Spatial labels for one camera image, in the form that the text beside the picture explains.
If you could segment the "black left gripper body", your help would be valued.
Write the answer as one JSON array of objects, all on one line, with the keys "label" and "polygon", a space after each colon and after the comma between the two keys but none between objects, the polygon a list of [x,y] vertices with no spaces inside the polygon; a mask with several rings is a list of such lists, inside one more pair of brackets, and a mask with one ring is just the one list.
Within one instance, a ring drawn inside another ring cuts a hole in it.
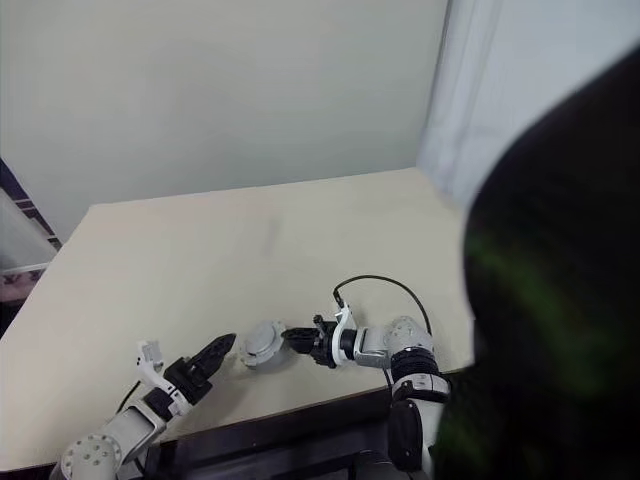
[{"label": "black left gripper body", "polygon": [[176,360],[163,374],[191,406],[196,406],[212,389],[210,376],[211,373],[196,357]]}]

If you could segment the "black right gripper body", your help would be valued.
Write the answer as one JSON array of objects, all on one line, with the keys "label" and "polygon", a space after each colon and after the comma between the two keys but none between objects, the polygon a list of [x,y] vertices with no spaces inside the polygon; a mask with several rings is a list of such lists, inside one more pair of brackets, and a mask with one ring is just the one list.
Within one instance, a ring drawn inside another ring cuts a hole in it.
[{"label": "black right gripper body", "polygon": [[313,317],[313,323],[316,327],[316,337],[310,355],[316,364],[335,369],[336,362],[332,353],[332,340],[337,323],[335,321],[325,321],[319,314]]}]

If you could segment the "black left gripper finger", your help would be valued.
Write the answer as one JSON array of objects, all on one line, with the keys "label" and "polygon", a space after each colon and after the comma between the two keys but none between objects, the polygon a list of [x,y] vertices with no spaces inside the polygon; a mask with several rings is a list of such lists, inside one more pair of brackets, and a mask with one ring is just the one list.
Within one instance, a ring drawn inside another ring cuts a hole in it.
[{"label": "black left gripper finger", "polygon": [[196,368],[219,368],[235,340],[235,333],[217,337],[191,359],[192,364]]},{"label": "black left gripper finger", "polygon": [[210,344],[198,354],[196,378],[199,383],[208,381],[220,369],[232,347],[232,344]]}]

